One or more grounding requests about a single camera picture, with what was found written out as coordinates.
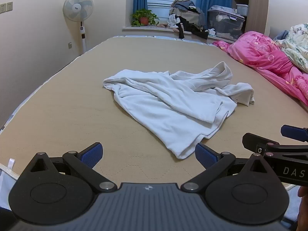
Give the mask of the person's right hand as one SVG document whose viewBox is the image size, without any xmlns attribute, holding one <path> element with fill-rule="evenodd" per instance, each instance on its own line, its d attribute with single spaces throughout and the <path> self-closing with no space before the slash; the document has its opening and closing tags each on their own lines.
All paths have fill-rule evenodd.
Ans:
<svg viewBox="0 0 308 231">
<path fill-rule="evenodd" d="M 308 231 L 308 187 L 301 186 L 298 190 L 298 197 L 301 198 L 301 203 L 296 231 Z"/>
</svg>

